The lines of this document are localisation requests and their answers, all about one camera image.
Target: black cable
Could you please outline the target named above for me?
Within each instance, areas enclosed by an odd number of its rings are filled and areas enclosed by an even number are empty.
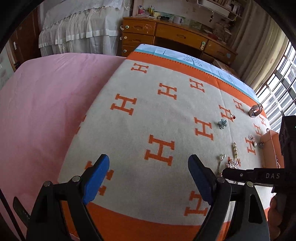
[[[0,199],[1,199],[1,201],[3,203],[3,206],[5,207],[8,215],[9,215],[9,217],[10,217],[10,219],[11,219],[11,221],[12,221],[14,227],[15,227],[15,230],[17,231],[17,233],[18,233],[21,241],[26,241],[26,239],[25,239],[25,237],[24,237],[24,235],[23,235],[23,233],[22,233],[19,225],[17,224],[17,221],[16,221],[16,219],[15,219],[15,217],[14,217],[14,215],[13,215],[11,209],[10,209],[10,206],[9,206],[9,204],[8,204],[8,202],[7,202],[4,194],[3,194],[3,192],[1,191],[1,189],[0,189]]]

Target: teal stripe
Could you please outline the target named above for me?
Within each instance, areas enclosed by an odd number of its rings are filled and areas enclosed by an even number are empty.
[[[240,89],[240,88],[238,88],[237,86],[235,86],[233,83],[227,81],[226,79],[223,79],[221,76],[218,76],[218,75],[216,75],[216,74],[214,74],[214,73],[212,73],[212,72],[210,72],[210,71],[207,71],[206,69],[203,69],[203,68],[197,67],[197,66],[195,66],[195,65],[193,65],[193,64],[190,64],[190,63],[188,63],[188,62],[185,62],[185,61],[183,61],[183,60],[179,60],[179,59],[176,59],[176,58],[173,58],[173,57],[169,57],[169,56],[166,56],[166,55],[163,55],[163,54],[158,54],[158,53],[154,53],[154,52],[149,52],[149,51],[145,51],[145,50],[141,50],[141,49],[135,49],[134,51],[135,51],[135,52],[141,52],[141,53],[152,54],[152,55],[155,55],[155,56],[158,56],[158,57],[162,57],[162,58],[170,59],[170,60],[173,60],[173,61],[177,61],[177,62],[180,62],[180,63],[186,64],[186,65],[189,65],[189,66],[191,66],[191,67],[194,67],[194,68],[196,68],[196,69],[199,69],[199,70],[201,70],[201,71],[203,71],[203,72],[206,72],[206,73],[208,73],[208,74],[210,74],[210,75],[212,75],[212,76],[217,77],[217,78],[220,79],[220,80],[223,80],[223,81],[226,82],[227,84],[230,84],[232,87],[234,87],[234,88],[240,90],[242,93],[244,93],[244,94],[246,94],[247,96],[249,96],[249,97],[250,97],[252,100],[254,100],[255,102],[260,103],[258,100],[255,100],[252,96],[250,96],[248,93],[246,93],[246,92],[243,91],[242,89]]]

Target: open cardboard box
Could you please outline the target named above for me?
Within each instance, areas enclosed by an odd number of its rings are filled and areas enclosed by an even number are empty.
[[[284,157],[281,155],[279,134],[270,130],[260,137],[260,141],[264,142],[263,154],[265,168],[277,168],[276,157],[281,168],[284,168]]]

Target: window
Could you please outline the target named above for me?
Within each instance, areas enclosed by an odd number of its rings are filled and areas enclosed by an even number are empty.
[[[256,93],[271,129],[279,132],[281,118],[296,114],[296,51],[289,42],[276,70]]]

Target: beige curtain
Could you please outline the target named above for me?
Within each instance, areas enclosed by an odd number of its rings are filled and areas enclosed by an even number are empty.
[[[284,54],[288,38],[270,15],[253,0],[245,9],[232,48],[238,53],[231,67],[252,89],[272,74]]]

